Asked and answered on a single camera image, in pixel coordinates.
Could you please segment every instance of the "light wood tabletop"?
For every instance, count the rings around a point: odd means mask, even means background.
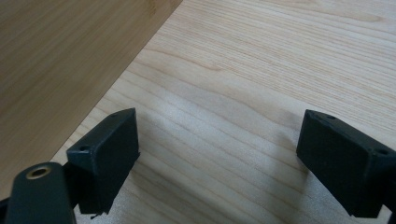
[[[393,0],[184,0],[53,158],[135,107],[141,157],[78,223],[387,223],[350,217],[296,157],[304,111],[396,148]]]

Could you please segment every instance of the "small hole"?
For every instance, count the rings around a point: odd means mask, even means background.
[[[33,171],[32,172],[32,176],[36,177],[36,176],[39,176],[39,175],[43,175],[46,172],[47,172],[46,169],[39,169],[39,170]]]
[[[388,155],[389,154],[389,152],[387,151],[387,150],[385,150],[385,149],[376,149],[375,150],[376,152],[378,152],[379,154],[382,154],[382,155]]]
[[[90,146],[82,146],[79,148],[80,151],[86,151],[88,149],[90,149]]]
[[[37,167],[26,175],[28,179],[38,179],[50,173],[50,167],[41,166]]]

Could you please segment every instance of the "wooden panel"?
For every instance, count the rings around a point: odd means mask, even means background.
[[[180,1],[0,2],[0,198],[50,160]]]
[[[395,11],[373,0],[185,0],[54,159],[136,107],[141,157],[93,223],[387,223],[386,208],[349,217],[295,148],[307,108],[396,148]]]

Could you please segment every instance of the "clamp jaw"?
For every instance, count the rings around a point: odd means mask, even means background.
[[[306,110],[297,156],[351,216],[396,211],[396,152],[340,119]]]
[[[19,173],[0,202],[0,223],[76,223],[108,213],[139,157],[135,110],[114,113],[67,150],[68,162],[44,162]]]

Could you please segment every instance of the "wood grain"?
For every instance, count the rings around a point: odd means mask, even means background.
[[[53,157],[180,2],[0,1],[0,198]]]
[[[185,0],[54,157],[135,107],[141,157],[78,223],[387,223],[349,217],[298,161],[306,109],[396,148],[392,1]]]

